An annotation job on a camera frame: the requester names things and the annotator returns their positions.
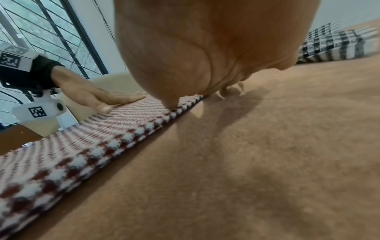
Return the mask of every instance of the human hand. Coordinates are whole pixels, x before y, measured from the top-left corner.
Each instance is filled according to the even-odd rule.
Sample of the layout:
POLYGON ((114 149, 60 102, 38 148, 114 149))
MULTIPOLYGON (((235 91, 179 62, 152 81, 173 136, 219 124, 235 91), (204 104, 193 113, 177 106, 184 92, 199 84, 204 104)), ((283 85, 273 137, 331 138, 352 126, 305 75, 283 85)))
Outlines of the human hand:
POLYGON ((120 53, 167 108, 298 58, 320 0, 114 0, 120 53))
POLYGON ((69 99, 100 113, 110 113, 112 105, 136 102, 146 96, 144 93, 130 95, 110 93, 62 66, 53 68, 51 78, 69 99))

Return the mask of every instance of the black sleeve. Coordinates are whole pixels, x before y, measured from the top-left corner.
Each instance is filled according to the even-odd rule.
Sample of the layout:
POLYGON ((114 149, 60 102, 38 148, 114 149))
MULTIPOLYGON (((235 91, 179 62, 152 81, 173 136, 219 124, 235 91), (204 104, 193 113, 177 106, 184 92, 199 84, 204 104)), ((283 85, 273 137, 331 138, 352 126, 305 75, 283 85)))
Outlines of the black sleeve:
POLYGON ((29 77, 35 81, 42 89, 51 89, 57 87, 51 79, 51 71, 55 66, 63 66, 61 63, 48 59, 44 56, 38 56, 33 60, 32 69, 29 77))

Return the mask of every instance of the houndstooth fabric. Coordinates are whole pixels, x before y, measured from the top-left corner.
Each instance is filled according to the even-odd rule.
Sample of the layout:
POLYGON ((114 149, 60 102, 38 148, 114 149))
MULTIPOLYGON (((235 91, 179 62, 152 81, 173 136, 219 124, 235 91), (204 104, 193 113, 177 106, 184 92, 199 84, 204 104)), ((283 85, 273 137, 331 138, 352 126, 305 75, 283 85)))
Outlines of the houndstooth fabric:
POLYGON ((377 52, 378 45, 379 33, 371 26, 314 35, 300 47, 297 64, 359 58, 377 52))
POLYGON ((62 196, 201 100, 176 110, 147 97, 96 114, 64 131, 0 157, 0 239, 21 230, 62 196))
POLYGON ((311 39, 311 38, 319 38, 327 34, 332 34, 334 32, 337 32, 338 30, 339 30, 339 22, 328 23, 326 25, 323 25, 317 29, 310 31, 308 33, 306 40, 311 39))

